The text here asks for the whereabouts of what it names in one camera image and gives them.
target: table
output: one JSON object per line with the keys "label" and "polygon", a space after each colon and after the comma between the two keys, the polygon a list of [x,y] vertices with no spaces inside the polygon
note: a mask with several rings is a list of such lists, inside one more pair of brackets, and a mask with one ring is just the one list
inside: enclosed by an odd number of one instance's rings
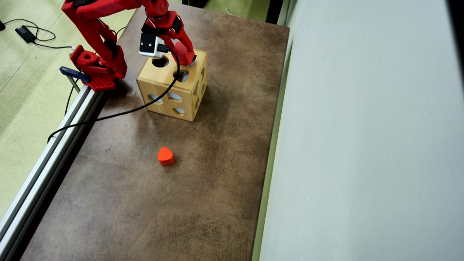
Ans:
{"label": "table", "polygon": [[[250,260],[289,29],[171,4],[208,88],[193,123],[138,111],[96,123],[24,260]],[[143,101],[144,10],[119,39],[127,76],[100,116]],[[173,165],[157,162],[166,146]]]}

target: wooden cube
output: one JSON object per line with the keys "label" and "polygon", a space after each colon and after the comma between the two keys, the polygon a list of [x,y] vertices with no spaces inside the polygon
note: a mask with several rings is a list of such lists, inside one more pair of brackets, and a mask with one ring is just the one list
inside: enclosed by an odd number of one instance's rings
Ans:
{"label": "wooden cube", "polygon": [[[195,50],[195,54],[197,57],[193,66],[180,66],[179,78],[183,82],[176,81],[168,94],[147,107],[149,111],[187,121],[195,119],[208,76],[206,52]],[[137,76],[143,101],[148,103],[161,95],[173,81],[176,72],[177,64],[170,53],[165,54],[162,59],[148,58]]]}

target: red robot arm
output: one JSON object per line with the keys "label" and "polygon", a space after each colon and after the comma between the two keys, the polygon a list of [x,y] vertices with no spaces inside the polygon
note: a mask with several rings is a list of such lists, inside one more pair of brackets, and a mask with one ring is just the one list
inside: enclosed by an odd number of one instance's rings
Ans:
{"label": "red robot arm", "polygon": [[[184,31],[184,24],[174,11],[168,11],[166,0],[65,0],[63,12],[71,19],[95,53],[78,46],[71,54],[77,69],[92,78],[86,83],[95,91],[115,88],[116,79],[126,76],[124,52],[116,45],[116,34],[100,18],[123,10],[144,6],[147,20],[144,28],[157,30],[179,57],[181,65],[193,62],[192,42]],[[175,45],[171,39],[179,39]]]}

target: black cable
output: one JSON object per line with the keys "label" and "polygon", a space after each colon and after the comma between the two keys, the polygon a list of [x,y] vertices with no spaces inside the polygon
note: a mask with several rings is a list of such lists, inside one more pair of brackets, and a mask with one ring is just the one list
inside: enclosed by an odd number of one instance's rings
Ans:
{"label": "black cable", "polygon": [[[31,23],[31,24],[35,25],[35,26],[25,26],[25,27],[36,28],[36,29],[37,29],[37,31],[35,32],[35,38],[36,38],[38,41],[41,41],[41,42],[51,41],[51,40],[53,40],[53,39],[55,39],[55,38],[57,37],[57,36],[56,36],[53,32],[51,32],[50,30],[43,29],[43,28],[39,27],[38,25],[36,25],[34,22],[31,22],[31,21],[29,21],[29,20],[22,19],[22,18],[17,18],[17,19],[9,20],[8,22],[3,23],[3,24],[6,25],[6,24],[9,23],[9,22],[18,21],[18,20],[26,21],[26,22],[28,22],[28,23]],[[49,32],[49,33],[51,33],[51,34],[53,35],[53,37],[50,38],[50,39],[45,39],[45,40],[44,40],[44,39],[39,39],[39,38],[38,38],[39,30]],[[35,41],[32,41],[32,42],[33,42],[34,44],[38,45],[38,46],[48,47],[48,48],[52,48],[52,49],[72,48],[72,46],[58,46],[58,47],[54,47],[54,46],[45,46],[45,45],[38,44],[38,43],[36,43]]]}
{"label": "black cable", "polygon": [[38,44],[34,41],[32,41],[35,45],[38,45],[38,46],[43,46],[43,47],[48,47],[48,48],[52,48],[52,49],[62,49],[62,48],[72,48],[72,46],[60,46],[60,47],[54,47],[54,46],[45,46],[45,45],[41,45],[41,44]]}
{"label": "black cable", "polygon": [[117,38],[117,34],[118,34],[122,29],[124,29],[124,28],[126,28],[126,27],[124,26],[123,28],[119,29],[119,30],[116,32],[116,38]]}
{"label": "black cable", "polygon": [[64,115],[65,116],[66,116],[66,113],[68,112],[69,101],[71,100],[71,94],[72,94],[73,90],[74,90],[74,86],[71,86],[71,91],[69,92],[68,102],[66,103],[66,109],[64,110]]}
{"label": "black cable", "polygon": [[[168,50],[170,52],[172,52],[172,54],[174,55],[175,59],[176,59],[176,62],[177,62],[177,75],[179,75],[180,73],[180,62],[179,62],[179,57],[177,57],[177,54],[168,48]],[[160,95],[158,96],[156,99],[152,100],[151,102],[145,104],[145,105],[142,105],[138,108],[135,108],[135,109],[132,109],[132,110],[129,110],[129,111],[124,111],[124,112],[120,112],[120,113],[116,113],[116,114],[113,114],[113,115],[109,115],[109,116],[105,116],[105,117],[101,117],[101,118],[98,118],[98,119],[95,119],[95,120],[90,120],[90,121],[84,121],[84,122],[80,122],[80,123],[76,123],[76,124],[71,124],[71,125],[68,125],[68,126],[65,126],[63,128],[60,128],[56,131],[54,131],[49,137],[48,137],[48,140],[47,140],[47,143],[50,141],[50,139],[53,137],[53,135],[59,133],[60,131],[64,131],[68,128],[71,128],[71,127],[76,127],[76,126],[81,126],[81,125],[85,125],[85,124],[89,124],[89,123],[95,123],[97,121],[102,121],[102,120],[106,120],[106,119],[109,119],[109,118],[114,118],[114,117],[118,117],[118,116],[121,116],[121,115],[125,115],[125,114],[129,114],[129,113],[132,113],[132,112],[135,112],[135,111],[138,111],[138,110],[141,110],[143,108],[146,108],[150,105],[152,105],[153,103],[157,102],[159,99],[161,99],[164,95],[166,95],[169,90],[173,87],[174,83],[176,82],[177,78],[174,78],[174,80],[172,81],[172,83],[169,85],[169,87]]]}
{"label": "black cable", "polygon": [[[57,37],[53,32],[51,32],[51,31],[49,31],[49,30],[47,30],[47,29],[43,29],[43,28],[39,27],[38,25],[36,25],[34,22],[31,22],[31,21],[29,21],[29,20],[22,19],[22,18],[17,18],[17,19],[9,20],[8,22],[3,23],[3,24],[6,25],[6,24],[9,23],[9,22],[18,21],[18,20],[26,21],[26,22],[28,22],[28,23],[31,23],[31,24],[35,25],[35,26],[25,26],[25,27],[36,28],[37,31],[35,32],[35,38],[37,38],[37,40],[39,40],[39,41],[41,41],[41,42],[50,41],[50,40],[53,40],[53,39],[55,39],[55,38]],[[37,35],[39,34],[39,30],[49,32],[49,33],[53,34],[53,37],[50,38],[50,39],[47,39],[47,40],[39,39],[39,38],[37,37]]]}

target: circular hole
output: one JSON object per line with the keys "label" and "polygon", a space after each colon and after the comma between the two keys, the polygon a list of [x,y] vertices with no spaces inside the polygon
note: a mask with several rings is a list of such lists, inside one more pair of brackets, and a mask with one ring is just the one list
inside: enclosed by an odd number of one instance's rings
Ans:
{"label": "circular hole", "polygon": [[151,63],[158,68],[163,68],[169,64],[169,59],[163,55],[160,59],[152,59]]}
{"label": "circular hole", "polygon": [[188,78],[188,71],[187,70],[180,70],[179,75],[177,75],[177,71],[173,73],[173,77],[176,78],[177,81],[183,83],[187,81]]}

